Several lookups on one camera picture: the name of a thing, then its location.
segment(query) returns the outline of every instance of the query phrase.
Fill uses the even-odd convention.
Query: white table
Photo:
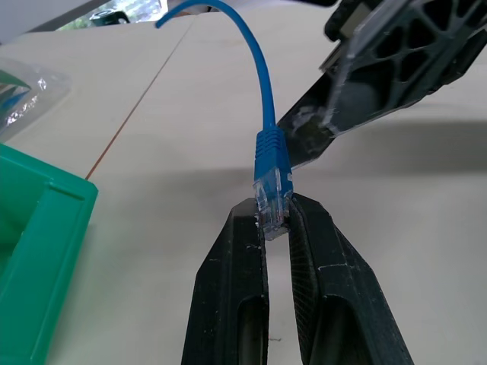
[[[39,64],[72,80],[59,105],[7,144],[86,176],[193,21],[182,18],[160,31],[144,23],[30,33],[0,47],[0,57]]]
[[[281,116],[333,47],[329,11],[243,15]],[[294,173],[375,270],[417,364],[487,361],[486,74],[484,53],[464,79]],[[198,16],[91,177],[100,195],[49,363],[180,362],[196,270],[253,194],[260,124],[244,41],[222,14]],[[282,339],[269,364],[298,364],[287,239],[267,250],[270,336]]]

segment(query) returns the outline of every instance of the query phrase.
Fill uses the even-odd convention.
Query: plastic bag
[[[65,75],[0,57],[0,141],[53,108],[70,84]]]

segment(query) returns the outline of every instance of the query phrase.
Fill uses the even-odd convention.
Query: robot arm
[[[486,0],[342,0],[325,26],[339,45],[323,76],[279,121],[291,165],[463,76],[487,44],[486,15]]]
[[[202,263],[182,365],[266,365],[266,244],[253,198],[236,205]],[[294,194],[289,253],[303,365],[413,365],[371,267],[319,202]]]

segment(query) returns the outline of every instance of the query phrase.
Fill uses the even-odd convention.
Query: cable
[[[172,17],[194,5],[207,5],[217,8],[222,13],[225,13],[231,20],[234,21],[235,25],[237,25],[243,38],[247,42],[250,51],[252,52],[253,61],[256,64],[257,75],[259,76],[260,83],[260,93],[262,97],[263,128],[267,129],[275,126],[274,99],[272,97],[271,80],[269,77],[269,70],[267,68],[266,60],[264,59],[262,50],[260,49],[260,46],[249,27],[245,24],[242,17],[231,6],[221,2],[220,0],[188,0],[187,2],[179,4],[167,12],[155,23],[156,28],[162,27]]]
[[[162,27],[176,14],[194,5],[212,6],[230,17],[247,41],[256,64],[262,96],[263,130],[257,134],[253,188],[259,210],[257,223],[262,229],[264,238],[270,241],[288,232],[287,219],[289,218],[289,201],[293,193],[293,183],[284,132],[275,125],[274,100],[266,60],[244,20],[232,7],[220,0],[184,2],[157,21],[156,28]]]

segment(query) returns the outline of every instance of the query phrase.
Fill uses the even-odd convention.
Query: green plastic bin
[[[43,364],[97,197],[0,144],[0,364]]]

